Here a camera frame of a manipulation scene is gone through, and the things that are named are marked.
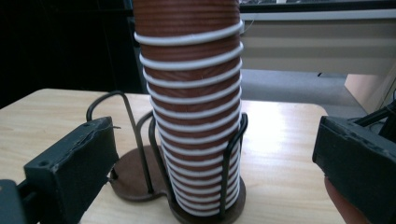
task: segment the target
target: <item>white wall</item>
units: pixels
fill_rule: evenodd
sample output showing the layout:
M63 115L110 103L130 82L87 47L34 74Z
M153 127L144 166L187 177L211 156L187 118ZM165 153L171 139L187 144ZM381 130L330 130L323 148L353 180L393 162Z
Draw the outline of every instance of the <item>white wall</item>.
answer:
M245 69L363 74L383 76L382 82L392 82L389 76L395 77L391 73L396 72L392 70L396 19L245 21L245 30L241 35ZM375 85L384 88L385 84ZM372 93L362 93L359 86L354 90L350 91L355 98L359 98L356 94ZM385 98L381 95L371 101ZM364 107L366 99L359 99ZM372 112L381 105L375 104L364 108Z

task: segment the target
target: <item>wooden base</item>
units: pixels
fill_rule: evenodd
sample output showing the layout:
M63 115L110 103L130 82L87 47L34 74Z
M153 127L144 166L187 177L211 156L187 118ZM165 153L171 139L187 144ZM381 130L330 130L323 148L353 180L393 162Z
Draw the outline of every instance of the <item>wooden base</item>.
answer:
M146 179L143 173L142 163L139 156L139 150L133 149L122 156L114 166L114 170L118 175L111 181L111 187L115 193L124 200L131 202L147 202L157 199L161 196L166 196L169 201L169 207L177 218L183 224L200 224L200 223L219 223L230 224L235 222L242 214L246 201L246 187L245 183L240 179L239 196L236 202L225 212L225 217L220 219L219 215L212 217L196 217L184 211L177 202L170 200L170 194L161 176L160 168L155 160L154 152L150 146L144 147L146 160L148 162L148 170L153 192L148 192Z

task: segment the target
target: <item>black object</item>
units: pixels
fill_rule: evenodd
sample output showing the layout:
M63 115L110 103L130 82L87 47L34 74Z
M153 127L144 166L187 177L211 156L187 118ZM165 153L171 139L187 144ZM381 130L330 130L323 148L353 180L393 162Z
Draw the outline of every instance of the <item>black object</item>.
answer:
M372 223L396 223L395 108L357 120L322 117L318 128L313 162ZM381 119L379 134L367 128Z
M18 186L1 180L2 223L78 223L118 159L111 117L81 124L29 161Z
M0 1L0 108L44 88L146 93L131 1Z

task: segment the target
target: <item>floor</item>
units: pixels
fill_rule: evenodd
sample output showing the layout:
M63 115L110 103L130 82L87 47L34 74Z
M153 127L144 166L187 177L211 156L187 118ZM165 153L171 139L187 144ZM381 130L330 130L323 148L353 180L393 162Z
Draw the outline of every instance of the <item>floor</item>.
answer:
M345 87L347 75L242 69L242 99L321 105L329 116L367 115Z

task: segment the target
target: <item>light wood tabletop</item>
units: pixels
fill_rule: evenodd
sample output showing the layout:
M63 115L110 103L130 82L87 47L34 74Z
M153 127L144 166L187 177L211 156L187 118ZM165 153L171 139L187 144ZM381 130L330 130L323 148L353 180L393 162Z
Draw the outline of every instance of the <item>light wood tabletop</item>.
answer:
M86 122L89 105L105 94L97 91L44 89L0 110L0 179L17 184L23 165ZM149 96L127 94L139 120L152 110ZM245 209L235 223L344 223L312 162L321 116L318 105L243 101L248 116L241 157L247 188ZM136 148L129 118L119 96L105 100L93 118L111 116L120 155ZM142 129L149 144L148 125ZM177 223L167 200L130 203L104 185L81 220L86 223Z

